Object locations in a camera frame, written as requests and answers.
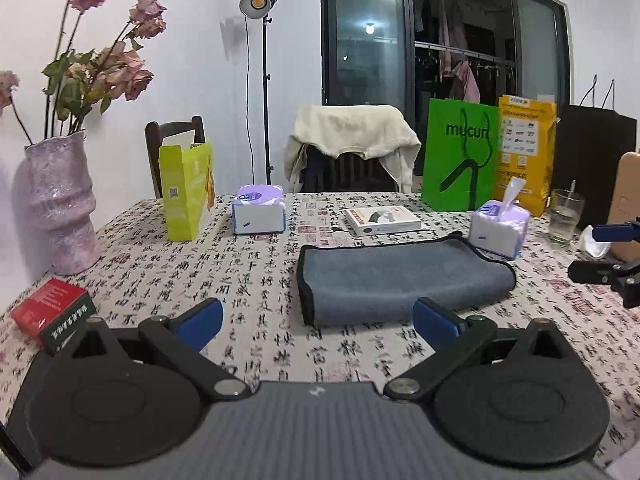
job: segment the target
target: textured ceramic vase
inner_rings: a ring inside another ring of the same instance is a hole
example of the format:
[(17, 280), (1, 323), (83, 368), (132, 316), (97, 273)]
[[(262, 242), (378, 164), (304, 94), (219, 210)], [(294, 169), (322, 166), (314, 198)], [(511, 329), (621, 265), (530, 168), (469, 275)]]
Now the textured ceramic vase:
[(31, 170), (31, 206), (37, 227), (49, 236), (52, 270), (69, 276), (91, 267), (100, 248), (89, 215), (93, 183), (84, 132), (53, 137), (25, 149)]

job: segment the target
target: wall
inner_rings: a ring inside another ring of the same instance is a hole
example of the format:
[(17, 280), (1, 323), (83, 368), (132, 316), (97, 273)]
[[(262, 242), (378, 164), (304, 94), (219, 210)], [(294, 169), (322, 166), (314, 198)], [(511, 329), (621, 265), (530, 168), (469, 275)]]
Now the wall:
[[(559, 0), (566, 4), (572, 38), (572, 100), (580, 101), (593, 74), (600, 81), (597, 98), (616, 79), (616, 109), (638, 116), (640, 27), (638, 0)], [(64, 0), (0, 0), (2, 42), (0, 70), (22, 78), (16, 101), (30, 130), (41, 130), (43, 78), (38, 70), (49, 62)], [(93, 9), (81, 24), (78, 47), (111, 43), (135, 0), (110, 0)], [(100, 226), (138, 200), (153, 196), (143, 128), (201, 114), (216, 150), (216, 183), (234, 192), (250, 179), (244, 132), (246, 51), (244, 21), (238, 0), (161, 0), (168, 30), (141, 54), (156, 74), (135, 103), (115, 102), (100, 118), (87, 121), (87, 152), (95, 183)], [(282, 183), (282, 149), (299, 105), (320, 102), (321, 48), (319, 0), (280, 0), (270, 28), (270, 83), (274, 180)], [(262, 179), (262, 107), (260, 24), (251, 22), (252, 79), (250, 126)], [(29, 228), (22, 206), (23, 138), (10, 112), (0, 120), (0, 309), (43, 270), (41, 240)]]
[[(15, 101), (33, 137), (42, 138), (44, 77), (65, 0), (0, 0), (0, 70), (21, 78)], [(136, 0), (109, 0), (82, 19), (78, 49), (113, 42)], [(140, 51), (155, 73), (135, 102), (117, 101), (103, 117), (86, 121), (86, 150), (94, 180), (96, 226), (135, 202), (152, 198), (143, 130), (159, 123), (202, 115), (215, 150), (219, 192), (233, 193), (251, 182), (246, 140), (246, 37), (239, 0), (160, 0), (167, 31)], [(279, 0), (269, 29), (271, 156), (274, 180), (283, 183), (284, 143), (298, 107), (321, 99), (320, 0)], [(264, 181), (262, 133), (262, 27), (249, 22), (251, 46), (250, 129), (255, 174)], [(24, 136), (10, 108), (0, 119), (0, 310), (45, 270), (42, 240), (30, 227)]]

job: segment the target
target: black circular disc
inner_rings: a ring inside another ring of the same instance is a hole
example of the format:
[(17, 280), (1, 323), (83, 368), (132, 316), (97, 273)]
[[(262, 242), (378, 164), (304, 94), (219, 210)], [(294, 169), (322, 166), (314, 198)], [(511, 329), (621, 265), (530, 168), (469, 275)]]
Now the black circular disc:
[(453, 375), (436, 393), (434, 415), (466, 452), (519, 468), (590, 458), (609, 423), (586, 368), (536, 356)]
[(84, 358), (51, 373), (34, 398), (30, 428), (44, 454), (79, 466), (115, 467), (155, 457), (183, 442), (200, 416), (200, 397), (165, 368)]

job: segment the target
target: calligraphy tablecloth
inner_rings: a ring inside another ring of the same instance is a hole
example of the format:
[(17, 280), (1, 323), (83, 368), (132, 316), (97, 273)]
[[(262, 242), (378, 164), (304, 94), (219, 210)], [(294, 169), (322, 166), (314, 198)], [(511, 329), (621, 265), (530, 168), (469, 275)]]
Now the calligraphy tablecloth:
[[(413, 194), (296, 194), (286, 197), (284, 234), (236, 237), (231, 199), (222, 197), (209, 226), (188, 243), (167, 241), (161, 202), (140, 202), (100, 229), (102, 258), (68, 280), (89, 290), (112, 327), (135, 326), (155, 314), (176, 316), (204, 298), (219, 298), (225, 305), (223, 329), (203, 352), (252, 385), (373, 381), (380, 388), (433, 352), (410, 324), (305, 327), (295, 282), (298, 253), (304, 244), (377, 245), (454, 230), (467, 234), (470, 213), (434, 213)], [(345, 224), (345, 208), (391, 204), (409, 208), (426, 229), (356, 238)], [(570, 282), (566, 268), (576, 253), (549, 242), (546, 228), (544, 219), (532, 220), (522, 255), (513, 263), (518, 285), (510, 296), (473, 312), (499, 326), (521, 328), (535, 317), (558, 324), (609, 401), (611, 422), (596, 456), (604, 466), (631, 448), (640, 431), (640, 309), (622, 308), (620, 297), (606, 286)], [(38, 350), (8, 313), (0, 316), (4, 420)]]

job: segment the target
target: lamp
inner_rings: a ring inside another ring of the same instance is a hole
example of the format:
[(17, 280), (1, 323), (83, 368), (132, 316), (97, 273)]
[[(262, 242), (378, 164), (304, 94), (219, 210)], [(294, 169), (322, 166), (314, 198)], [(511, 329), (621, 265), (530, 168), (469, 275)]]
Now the lamp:
[(262, 97), (264, 107), (264, 157), (267, 184), (271, 184), (271, 171), (273, 166), (269, 154), (269, 99), (267, 83), (271, 75), (267, 73), (267, 24), (273, 20), (269, 18), (269, 12), (278, 0), (240, 0), (240, 11), (250, 20), (262, 19)]

